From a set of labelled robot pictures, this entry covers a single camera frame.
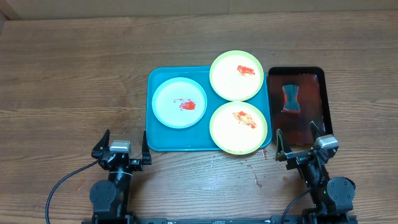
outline tray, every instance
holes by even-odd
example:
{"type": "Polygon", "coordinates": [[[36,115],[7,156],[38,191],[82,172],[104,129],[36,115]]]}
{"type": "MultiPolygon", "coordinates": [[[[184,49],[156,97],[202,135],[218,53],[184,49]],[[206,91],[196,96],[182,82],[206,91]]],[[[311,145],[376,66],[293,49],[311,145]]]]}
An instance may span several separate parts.
{"type": "MultiPolygon", "coordinates": [[[[161,67],[153,70],[148,77],[146,133],[148,146],[160,152],[166,151],[212,151],[221,150],[210,136],[210,118],[221,105],[229,102],[218,96],[212,89],[209,80],[210,66],[198,67],[161,67]],[[206,91],[207,109],[202,119],[193,126],[183,129],[169,128],[163,125],[152,110],[152,97],[164,81],[175,77],[190,78],[198,82],[206,91]]],[[[267,137],[261,148],[266,147],[272,139],[271,116],[268,102],[267,82],[251,99],[246,100],[258,108],[267,120],[267,137]]]]}

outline wire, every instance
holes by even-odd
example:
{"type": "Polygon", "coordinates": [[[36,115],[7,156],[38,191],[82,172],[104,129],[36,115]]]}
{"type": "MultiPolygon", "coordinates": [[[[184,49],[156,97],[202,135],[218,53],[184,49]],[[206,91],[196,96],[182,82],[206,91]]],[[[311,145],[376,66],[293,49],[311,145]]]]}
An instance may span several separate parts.
{"type": "Polygon", "coordinates": [[[282,215],[282,221],[281,224],[284,224],[285,222],[285,217],[287,214],[287,211],[289,211],[289,209],[291,208],[291,206],[294,205],[294,203],[296,203],[298,200],[300,200],[304,195],[308,194],[311,191],[311,188],[308,188],[306,191],[304,191],[303,193],[301,193],[299,196],[297,196],[285,209],[283,215],[282,215]]]}
{"type": "Polygon", "coordinates": [[[50,201],[52,198],[52,195],[54,194],[55,190],[58,188],[58,186],[60,184],[62,184],[62,182],[64,182],[66,179],[68,179],[69,177],[79,173],[80,171],[83,171],[87,168],[92,167],[93,165],[97,164],[100,160],[102,159],[102,157],[100,157],[99,159],[97,159],[95,162],[92,162],[91,164],[88,164],[85,167],[82,167],[76,171],[71,172],[70,174],[66,175],[64,178],[62,178],[60,181],[58,181],[57,184],[55,184],[55,186],[53,187],[53,189],[50,192],[49,198],[47,199],[47,204],[45,205],[45,221],[47,224],[50,224],[50,218],[49,218],[49,206],[50,206],[50,201]]]}

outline green-rimmed plate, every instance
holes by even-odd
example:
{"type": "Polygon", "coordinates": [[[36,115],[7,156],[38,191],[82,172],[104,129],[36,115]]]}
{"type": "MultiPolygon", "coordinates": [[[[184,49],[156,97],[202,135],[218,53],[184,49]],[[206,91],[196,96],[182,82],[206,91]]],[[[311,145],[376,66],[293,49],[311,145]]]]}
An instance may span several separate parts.
{"type": "Polygon", "coordinates": [[[220,97],[229,101],[244,101],[260,90],[264,71],[251,54],[232,50],[218,56],[211,64],[210,84],[220,97]]]}
{"type": "Polygon", "coordinates": [[[267,121],[255,106],[229,102],[211,116],[210,135],[216,145],[228,153],[249,154],[266,140],[267,121]]]}

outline plate rim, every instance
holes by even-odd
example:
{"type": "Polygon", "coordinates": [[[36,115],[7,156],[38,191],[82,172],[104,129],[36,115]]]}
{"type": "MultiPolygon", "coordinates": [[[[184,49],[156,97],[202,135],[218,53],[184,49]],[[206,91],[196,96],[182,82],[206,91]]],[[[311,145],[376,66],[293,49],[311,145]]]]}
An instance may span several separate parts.
{"type": "Polygon", "coordinates": [[[203,87],[202,87],[198,82],[196,82],[195,80],[192,80],[191,78],[174,77],[174,78],[168,79],[168,80],[162,82],[162,83],[156,88],[154,94],[152,95],[152,111],[154,112],[155,117],[157,118],[157,120],[158,120],[159,122],[161,122],[163,125],[165,125],[165,126],[167,126],[167,127],[169,127],[169,128],[175,128],[175,129],[189,128],[190,126],[193,126],[194,124],[196,124],[197,122],[199,122],[199,121],[203,118],[203,116],[204,116],[205,113],[206,113],[206,110],[207,110],[207,94],[206,94],[206,91],[203,89],[203,87]],[[184,82],[186,82],[186,83],[192,83],[194,86],[196,86],[196,87],[203,93],[203,97],[204,97],[204,100],[205,100],[205,106],[204,106],[203,112],[202,112],[202,114],[200,115],[200,117],[199,117],[194,123],[192,123],[192,124],[185,125],[185,126],[170,126],[169,124],[164,123],[161,119],[159,119],[159,117],[158,117],[158,112],[157,112],[157,110],[155,110],[154,98],[155,98],[155,96],[158,96],[158,95],[159,95],[159,94],[157,94],[158,90],[160,91],[160,88],[161,88],[162,86],[163,86],[163,88],[165,88],[167,85],[172,84],[173,82],[175,82],[175,80],[184,80],[184,82]]]}
{"type": "Polygon", "coordinates": [[[246,154],[250,154],[250,153],[254,152],[255,150],[258,150],[261,147],[262,143],[264,143],[264,141],[266,140],[267,135],[268,135],[268,124],[267,124],[267,120],[266,120],[265,116],[263,115],[263,113],[261,113],[261,111],[258,108],[256,108],[255,106],[251,105],[250,103],[246,103],[246,102],[242,102],[242,101],[232,101],[232,102],[228,102],[228,103],[221,105],[219,108],[217,108],[216,111],[214,111],[213,115],[211,115],[211,118],[210,118],[209,130],[210,130],[210,136],[211,136],[212,140],[221,150],[223,150],[224,152],[230,153],[230,154],[234,154],[234,155],[246,155],[246,154]],[[223,108],[230,106],[230,105],[245,105],[245,106],[248,106],[248,107],[254,109],[254,111],[260,115],[261,120],[265,124],[265,126],[263,127],[264,134],[262,137],[262,141],[260,143],[258,143],[257,145],[255,145],[250,150],[242,151],[242,152],[230,151],[229,149],[222,147],[221,144],[219,142],[217,142],[216,139],[214,138],[212,127],[213,127],[215,117],[223,108]]]}
{"type": "Polygon", "coordinates": [[[229,101],[246,101],[246,100],[248,100],[248,99],[254,97],[254,96],[260,91],[262,85],[264,84],[264,70],[262,69],[262,66],[261,66],[260,61],[258,61],[258,59],[257,59],[255,56],[251,55],[250,53],[247,53],[247,52],[242,51],[242,50],[230,50],[230,51],[227,51],[227,52],[222,53],[221,55],[219,55],[219,56],[213,61],[213,63],[211,64],[211,67],[210,67],[209,80],[210,80],[210,85],[211,85],[211,87],[213,88],[213,90],[214,90],[220,97],[222,97],[222,98],[224,98],[224,99],[226,99],[226,100],[229,100],[229,101]],[[233,98],[229,98],[229,97],[227,97],[227,96],[224,96],[224,95],[222,95],[222,94],[214,87],[214,84],[213,84],[213,79],[212,79],[212,78],[213,78],[213,72],[214,72],[214,67],[215,67],[215,65],[216,65],[218,62],[220,62],[221,60],[223,60],[224,58],[229,57],[229,56],[231,56],[231,55],[241,55],[241,56],[244,56],[244,57],[248,57],[248,58],[251,59],[251,60],[254,62],[254,64],[257,66],[257,68],[259,69],[259,73],[262,74],[262,75],[260,76],[260,79],[261,79],[260,84],[259,84],[259,86],[257,87],[257,89],[255,90],[255,92],[253,92],[253,94],[251,94],[251,95],[249,95],[249,96],[247,96],[247,97],[245,97],[245,98],[233,99],[233,98]]]}

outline food scrap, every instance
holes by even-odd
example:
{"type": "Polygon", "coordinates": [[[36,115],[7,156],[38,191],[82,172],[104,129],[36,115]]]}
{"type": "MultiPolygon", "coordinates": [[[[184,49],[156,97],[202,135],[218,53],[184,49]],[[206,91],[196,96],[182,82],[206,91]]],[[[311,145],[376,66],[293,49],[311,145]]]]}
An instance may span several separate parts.
{"type": "Polygon", "coordinates": [[[239,72],[239,74],[241,74],[244,77],[247,77],[248,75],[255,75],[253,69],[247,68],[247,67],[242,66],[242,65],[238,65],[237,71],[239,72]]]}
{"type": "Polygon", "coordinates": [[[234,112],[234,117],[245,125],[250,126],[252,129],[257,127],[257,124],[253,121],[250,114],[247,114],[243,111],[234,112]]]}
{"type": "Polygon", "coordinates": [[[196,107],[196,103],[194,101],[192,101],[191,99],[184,100],[183,98],[180,98],[180,99],[174,100],[174,103],[176,103],[178,101],[181,102],[181,104],[180,104],[181,111],[182,110],[194,110],[196,107]]]}

